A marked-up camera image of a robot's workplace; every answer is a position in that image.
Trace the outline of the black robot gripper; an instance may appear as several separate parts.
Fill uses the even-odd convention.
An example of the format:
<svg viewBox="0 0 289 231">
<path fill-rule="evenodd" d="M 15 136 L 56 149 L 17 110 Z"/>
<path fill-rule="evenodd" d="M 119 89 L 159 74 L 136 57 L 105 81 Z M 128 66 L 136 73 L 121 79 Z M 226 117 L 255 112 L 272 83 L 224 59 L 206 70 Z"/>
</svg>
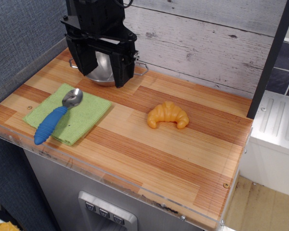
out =
<svg viewBox="0 0 289 231">
<path fill-rule="evenodd" d="M 121 0 L 74 0 L 73 13 L 61 19 L 69 51 L 88 75 L 97 66 L 96 51 L 110 56 L 117 88 L 134 76 L 137 36 L 124 25 L 126 6 Z"/>
</svg>

